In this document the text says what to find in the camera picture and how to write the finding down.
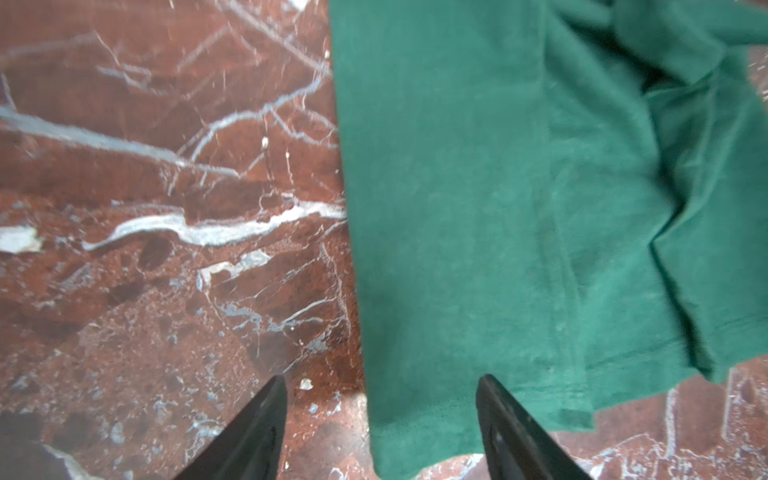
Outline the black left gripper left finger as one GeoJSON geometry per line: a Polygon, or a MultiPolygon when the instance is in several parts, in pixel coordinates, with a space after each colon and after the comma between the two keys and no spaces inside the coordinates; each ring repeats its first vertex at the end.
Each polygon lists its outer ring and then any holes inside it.
{"type": "Polygon", "coordinates": [[[288,394],[276,375],[177,480],[275,480],[285,435],[288,394]]]}

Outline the green t-shirt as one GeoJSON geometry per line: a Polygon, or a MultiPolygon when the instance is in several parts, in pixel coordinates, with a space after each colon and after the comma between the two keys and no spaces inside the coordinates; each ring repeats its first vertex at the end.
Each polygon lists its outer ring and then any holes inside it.
{"type": "Polygon", "coordinates": [[[767,110],[747,1],[334,1],[376,474],[767,351],[767,110]]]}

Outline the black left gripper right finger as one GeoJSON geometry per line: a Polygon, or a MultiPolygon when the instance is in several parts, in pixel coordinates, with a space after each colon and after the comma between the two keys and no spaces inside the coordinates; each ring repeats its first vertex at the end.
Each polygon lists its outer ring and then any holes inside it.
{"type": "Polygon", "coordinates": [[[479,379],[476,408],[492,480],[590,479],[490,374],[479,379]]]}

